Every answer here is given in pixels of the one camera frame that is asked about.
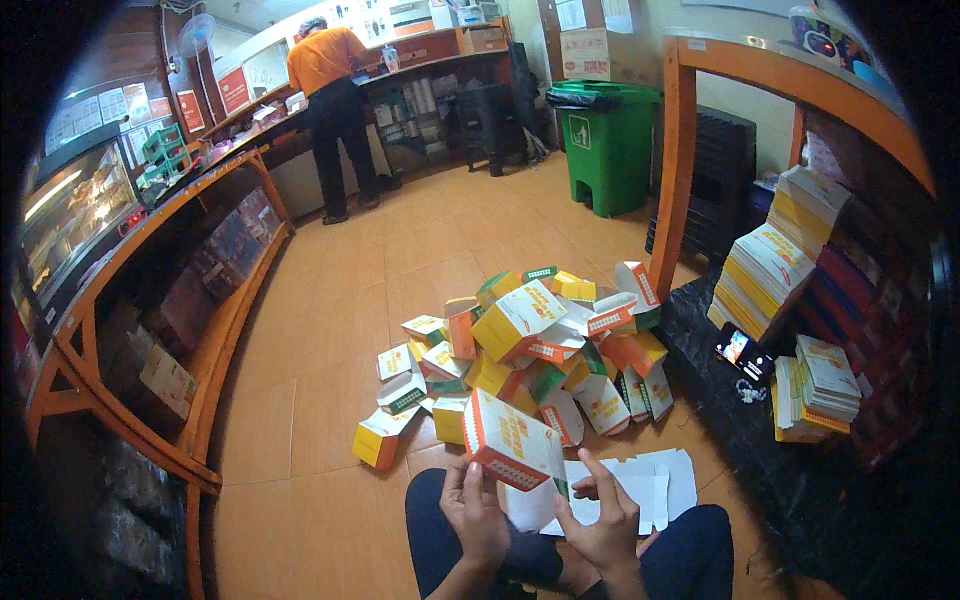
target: knee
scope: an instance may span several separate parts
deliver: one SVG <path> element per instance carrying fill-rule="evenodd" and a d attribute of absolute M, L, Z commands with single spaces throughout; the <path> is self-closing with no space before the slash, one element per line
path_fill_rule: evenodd
<path fill-rule="evenodd" d="M 429 468 L 418 473 L 407 487 L 407 506 L 418 506 L 424 503 L 440 502 L 440 494 L 444 490 L 446 471 L 442 468 Z"/>
<path fill-rule="evenodd" d="M 692 509 L 700 522 L 700 528 L 705 535 L 718 541 L 732 540 L 730 516 L 726 509 L 716 504 L 705 504 Z"/>

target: orange shirt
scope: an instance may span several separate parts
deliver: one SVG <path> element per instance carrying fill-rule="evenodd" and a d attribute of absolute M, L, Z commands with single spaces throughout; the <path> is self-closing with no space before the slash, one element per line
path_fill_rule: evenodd
<path fill-rule="evenodd" d="M 290 86 L 310 94 L 353 73 L 351 59 L 367 52 L 360 38 L 346 27 L 314 32 L 290 50 Z"/>

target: person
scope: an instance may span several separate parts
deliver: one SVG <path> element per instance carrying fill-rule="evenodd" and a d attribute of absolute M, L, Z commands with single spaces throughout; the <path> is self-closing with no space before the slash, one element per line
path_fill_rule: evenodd
<path fill-rule="evenodd" d="M 313 136 L 313 157 L 324 191 L 324 225 L 347 220 L 347 193 L 340 165 L 337 138 L 344 148 L 360 185 L 360 204 L 373 210 L 380 204 L 376 170 L 367 139 L 366 94 L 350 78 L 363 65 L 368 52 L 346 27 L 326 28 L 326 19 L 310 19 L 300 26 L 303 41 L 287 55 L 290 86 L 309 99 L 307 118 Z"/>
<path fill-rule="evenodd" d="M 639 507 L 588 450 L 579 456 L 590 477 L 572 489 L 575 497 L 600 502 L 600 519 L 582 525 L 569 502 L 555 496 L 569 546 L 563 556 L 551 538 L 513 526 L 479 463 L 465 457 L 446 473 L 417 475 L 406 514 L 420 597 L 529 597 L 521 583 L 588 600 L 732 597 L 733 541 L 724 509 L 692 508 L 637 545 Z"/>

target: smartphone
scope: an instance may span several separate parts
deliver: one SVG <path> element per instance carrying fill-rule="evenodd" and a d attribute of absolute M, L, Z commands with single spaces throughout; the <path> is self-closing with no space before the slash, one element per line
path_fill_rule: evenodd
<path fill-rule="evenodd" d="M 757 383 L 766 383 L 773 373 L 774 359 L 733 323 L 724 325 L 714 349 L 721 359 L 727 360 Z"/>

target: green trash bin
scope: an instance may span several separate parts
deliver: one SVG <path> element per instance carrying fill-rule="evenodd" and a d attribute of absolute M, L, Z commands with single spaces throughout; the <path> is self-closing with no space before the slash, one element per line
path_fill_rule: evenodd
<path fill-rule="evenodd" d="M 570 195 L 609 219 L 642 208 L 650 187 L 655 105 L 649 87 L 562 82 L 547 94 L 561 117 Z"/>

